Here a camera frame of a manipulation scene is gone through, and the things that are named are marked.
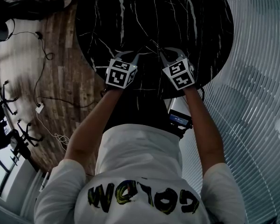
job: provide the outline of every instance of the display screen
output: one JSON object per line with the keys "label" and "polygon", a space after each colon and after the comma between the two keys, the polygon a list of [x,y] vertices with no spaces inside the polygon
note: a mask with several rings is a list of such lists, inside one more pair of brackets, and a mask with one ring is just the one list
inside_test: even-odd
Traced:
{"label": "display screen", "polygon": [[177,116],[175,116],[175,115],[173,115],[173,114],[170,114],[170,119],[171,119],[172,121],[175,121],[175,122],[177,122],[177,123],[179,123],[179,124],[181,124],[181,125],[185,125],[185,126],[186,126],[187,123],[189,122],[188,120],[179,118],[179,117],[177,117]]}

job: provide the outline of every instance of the black marble table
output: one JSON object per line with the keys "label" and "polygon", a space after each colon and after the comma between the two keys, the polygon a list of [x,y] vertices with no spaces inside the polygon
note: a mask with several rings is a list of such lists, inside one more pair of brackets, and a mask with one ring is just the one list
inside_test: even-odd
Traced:
{"label": "black marble table", "polygon": [[233,43],[226,0],[80,0],[76,31],[84,56],[104,79],[119,52],[140,53],[132,89],[159,98],[183,95],[162,71],[160,51],[177,58],[165,47],[181,49],[195,66],[196,83],[204,86],[223,68]]}

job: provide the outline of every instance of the white t-shirt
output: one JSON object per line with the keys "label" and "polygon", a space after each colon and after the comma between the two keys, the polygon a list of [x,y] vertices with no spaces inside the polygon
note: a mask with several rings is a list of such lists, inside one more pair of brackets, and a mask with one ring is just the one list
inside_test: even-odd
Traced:
{"label": "white t-shirt", "polygon": [[224,163],[203,177],[200,196],[181,178],[179,138],[143,125],[106,131],[96,175],[85,183],[76,161],[52,170],[35,204],[36,224],[246,223],[240,190]]}

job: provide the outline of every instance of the sleeve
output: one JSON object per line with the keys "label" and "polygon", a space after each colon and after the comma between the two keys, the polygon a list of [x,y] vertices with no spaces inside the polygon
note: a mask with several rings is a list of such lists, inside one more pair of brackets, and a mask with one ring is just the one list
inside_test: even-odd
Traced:
{"label": "sleeve", "polygon": [[76,200],[85,185],[81,164],[62,160],[53,168],[48,184],[35,203],[35,224],[73,224]]}
{"label": "sleeve", "polygon": [[204,174],[201,199],[219,222],[247,223],[242,194],[227,164],[218,163]]}

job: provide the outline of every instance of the wooden floor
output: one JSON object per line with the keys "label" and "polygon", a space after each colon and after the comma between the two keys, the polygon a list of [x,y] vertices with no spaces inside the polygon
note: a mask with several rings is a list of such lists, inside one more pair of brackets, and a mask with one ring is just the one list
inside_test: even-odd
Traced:
{"label": "wooden floor", "polygon": [[[16,20],[15,33],[40,31],[43,34],[46,52],[55,54],[52,61],[46,62],[36,95],[62,98],[78,105],[87,105],[100,100],[104,82],[86,62],[77,43],[77,1],[73,0],[69,8],[42,21]],[[11,22],[8,26],[10,30],[13,27]],[[33,89],[42,70],[43,58],[41,42],[32,34],[19,34],[6,42],[0,42],[0,85],[9,80],[6,86],[7,98],[19,97],[10,105],[18,114],[11,115],[10,119],[15,128],[18,119],[23,120],[23,128],[31,122],[31,134],[37,138],[44,137],[44,141],[39,143],[38,147],[29,145],[29,149],[32,159],[42,171],[51,171],[63,159],[65,151],[36,117]],[[52,134],[68,137],[95,106],[79,109],[61,101],[41,98],[38,99],[38,102],[40,101],[45,104],[45,108],[38,118]],[[96,159],[97,152],[91,157],[87,170],[89,175],[94,175]]]}

